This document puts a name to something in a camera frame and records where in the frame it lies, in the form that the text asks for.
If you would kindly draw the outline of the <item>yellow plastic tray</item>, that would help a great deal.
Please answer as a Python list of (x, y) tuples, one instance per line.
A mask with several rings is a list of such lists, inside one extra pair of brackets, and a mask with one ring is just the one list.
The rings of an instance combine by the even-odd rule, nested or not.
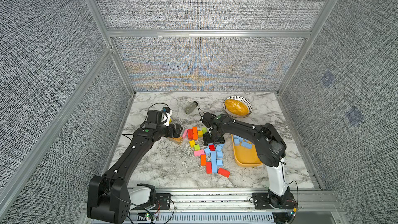
[[(234, 158), (237, 165), (239, 165), (240, 167), (258, 167), (263, 164), (258, 158), (255, 145), (252, 142), (233, 134), (231, 134), (231, 139), (233, 143)], [(240, 140), (239, 146), (234, 146), (234, 139)], [(242, 141), (252, 143), (252, 149), (241, 147)]]

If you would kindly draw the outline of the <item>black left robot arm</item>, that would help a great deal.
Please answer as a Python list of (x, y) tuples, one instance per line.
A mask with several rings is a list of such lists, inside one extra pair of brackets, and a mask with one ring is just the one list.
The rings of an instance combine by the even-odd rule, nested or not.
[(127, 189), (134, 170), (153, 144), (162, 137), (178, 138), (180, 124), (169, 126), (150, 124), (133, 133), (132, 141), (117, 162), (102, 176), (93, 176), (89, 182), (87, 217), (113, 224), (122, 224), (133, 206), (146, 211), (142, 204), (133, 203)]

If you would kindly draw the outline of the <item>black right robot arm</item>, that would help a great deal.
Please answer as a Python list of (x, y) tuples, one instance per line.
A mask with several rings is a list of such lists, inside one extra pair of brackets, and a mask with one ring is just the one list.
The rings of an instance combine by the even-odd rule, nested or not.
[(258, 159), (267, 169), (268, 198), (273, 208), (282, 208), (287, 201), (291, 200), (290, 188), (285, 177), (287, 145), (272, 124), (250, 124), (235, 120), (225, 114), (217, 116), (209, 112), (201, 117), (201, 122), (209, 130), (210, 141), (214, 144), (222, 141), (225, 134), (231, 134), (255, 146)]

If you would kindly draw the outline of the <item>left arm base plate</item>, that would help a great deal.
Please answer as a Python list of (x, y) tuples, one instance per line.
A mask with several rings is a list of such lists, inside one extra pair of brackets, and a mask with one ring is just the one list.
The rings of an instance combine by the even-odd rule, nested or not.
[(148, 210), (169, 210), (171, 206), (171, 194), (156, 193), (155, 197), (150, 197), (147, 203), (141, 204), (140, 206)]

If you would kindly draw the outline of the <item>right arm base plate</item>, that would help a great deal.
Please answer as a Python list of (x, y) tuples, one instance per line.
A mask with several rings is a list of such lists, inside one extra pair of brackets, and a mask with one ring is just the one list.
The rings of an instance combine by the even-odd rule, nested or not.
[(266, 192), (253, 193), (249, 201), (255, 206), (255, 209), (260, 210), (297, 208), (297, 201), (289, 192), (281, 197), (274, 194), (269, 195)]

